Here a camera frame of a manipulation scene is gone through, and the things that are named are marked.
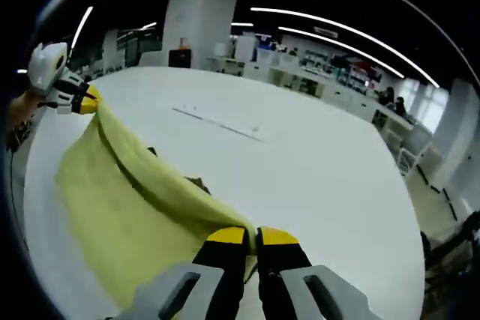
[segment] yellow towel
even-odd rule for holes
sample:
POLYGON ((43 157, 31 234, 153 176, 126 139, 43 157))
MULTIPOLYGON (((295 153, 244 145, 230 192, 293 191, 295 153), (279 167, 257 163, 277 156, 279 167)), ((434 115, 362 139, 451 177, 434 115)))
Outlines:
POLYGON ((121 309, 138 285, 191 261, 218 229, 244 226, 254 246, 247 219, 154 156, 103 103, 56 182, 87 265, 121 309))

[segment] window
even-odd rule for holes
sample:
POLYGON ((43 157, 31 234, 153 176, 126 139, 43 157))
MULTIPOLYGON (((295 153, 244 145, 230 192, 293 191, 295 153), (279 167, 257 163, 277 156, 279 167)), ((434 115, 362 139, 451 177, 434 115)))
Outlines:
POLYGON ((429 85, 425 90, 424 97, 420 100, 416 118, 429 131, 435 133, 448 101, 449 93, 445 89, 437 89, 429 85))
POLYGON ((402 82, 398 96, 405 100, 406 112, 410 112, 419 86, 420 82, 414 79, 405 79, 402 82))

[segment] gray gripper bracket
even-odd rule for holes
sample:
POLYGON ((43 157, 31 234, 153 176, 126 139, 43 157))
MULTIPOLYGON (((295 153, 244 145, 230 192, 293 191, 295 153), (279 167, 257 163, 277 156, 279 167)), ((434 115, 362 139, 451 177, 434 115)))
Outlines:
POLYGON ((167 320, 180 310, 178 320, 203 320, 223 269, 178 264, 136 289, 130 309, 114 320, 167 320))
POLYGON ((357 288, 326 266, 281 271, 298 320, 381 320, 357 288))

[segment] ceiling light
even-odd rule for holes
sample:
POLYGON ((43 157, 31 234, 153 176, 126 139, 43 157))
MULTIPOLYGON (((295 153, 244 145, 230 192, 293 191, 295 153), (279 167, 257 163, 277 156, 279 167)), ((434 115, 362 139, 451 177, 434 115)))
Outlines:
POLYGON ((233 22, 232 26, 254 26, 251 22, 233 22))
POLYGON ((145 30, 145 29, 151 28, 152 26, 156 26, 156 25, 157 25, 157 22, 152 22, 150 24, 147 24, 147 25, 143 26, 140 30, 145 30))
POLYGON ((73 37, 73 41, 72 41, 72 47, 70 49, 70 54, 72 53, 72 51, 74 50, 74 47, 75 45, 77 44, 77 40, 78 40, 78 36, 80 35, 80 32, 82 31, 82 28, 83 26, 85 25, 85 22, 87 21, 90 13, 92 12, 93 10, 93 7, 88 7, 87 11, 85 12, 85 14, 83 14, 83 18, 82 20, 80 21, 80 24, 78 25, 78 29, 76 30, 76 33, 75 33, 75 36, 73 37))
POLYGON ((280 14, 289 14, 289 15, 301 16, 301 17, 308 18, 308 19, 318 20, 320 22, 326 22, 328 24, 335 25, 339 28, 351 31, 352 33, 355 33, 357 35, 360 35, 362 37, 367 38, 368 40, 373 41, 374 43, 377 43, 378 45, 387 49, 388 51, 393 52, 396 56, 398 56, 399 58, 404 60, 406 63, 408 63, 408 65, 410 65, 415 70, 417 70, 421 75, 423 75, 425 77, 425 79, 427 79, 429 82, 431 82, 435 86, 435 88, 440 87, 437 84, 437 82, 432 79, 431 76, 429 76, 423 69, 421 69, 417 64, 415 64, 413 61, 408 59, 405 55, 401 54, 397 50, 395 50, 392 47, 388 46, 387 44, 383 43, 381 40, 378 40, 375 37, 372 37, 368 34, 365 34, 363 31, 359 31, 357 29, 349 27, 348 25, 340 24, 339 22, 334 22, 333 20, 325 19, 325 18, 322 18, 320 16, 314 16, 314 15, 309 15, 309 14, 305 14, 305 13, 299 13, 299 12, 296 12, 296 11, 271 9, 271 8, 267 8, 267 7, 252 7, 251 10, 252 11, 263 11, 263 12, 267 12, 267 13, 280 13, 280 14))
POLYGON ((348 49, 348 50, 352 50, 353 52, 356 52, 357 54, 362 55, 365 58, 370 59, 371 61, 375 61, 378 65, 381 65, 385 69, 390 70, 393 74, 399 76, 400 78, 402 78, 402 79, 405 78, 405 76, 402 73, 400 73, 399 71, 396 71, 393 67, 390 67, 389 65, 385 64, 383 61, 380 61, 379 59, 374 58, 372 55, 368 55, 366 52, 362 52, 361 50, 358 50, 358 49, 356 49, 356 48, 354 48, 350 45, 346 45, 344 43, 341 43, 340 41, 336 41, 336 40, 330 39, 328 37, 322 37, 320 35, 316 35, 316 34, 312 34, 312 33, 307 33, 306 31, 302 31, 302 30, 285 28, 283 26, 279 26, 278 28, 280 30, 291 31, 292 33, 303 34, 303 35, 307 35, 308 37, 315 37, 316 39, 328 41, 329 43, 333 43, 333 44, 336 44, 338 46, 342 46, 343 48, 348 49))
POLYGON ((130 31, 130 32, 128 32, 127 34, 122 35, 121 37, 119 37, 119 38, 117 39, 117 41, 123 39, 124 37, 127 37, 127 36, 130 35, 130 34, 133 34, 133 32, 130 31))

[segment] white table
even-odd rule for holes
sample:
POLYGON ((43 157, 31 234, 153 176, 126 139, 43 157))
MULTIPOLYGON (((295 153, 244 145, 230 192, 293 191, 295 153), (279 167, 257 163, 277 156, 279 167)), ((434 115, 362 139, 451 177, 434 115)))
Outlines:
MULTIPOLYGON (((374 127, 273 85, 201 70, 139 67, 95 81, 105 102, 186 176, 249 217, 295 235, 315 265, 364 292, 385 320, 418 319, 425 268, 419 226, 404 182, 374 127), (255 141, 172 111, 196 106, 255 141)), ((41 283, 68 319, 117 309, 83 262, 57 199, 54 175, 90 115, 48 111, 25 177, 25 231, 41 283)), ((258 278, 238 319, 263 319, 258 278)))

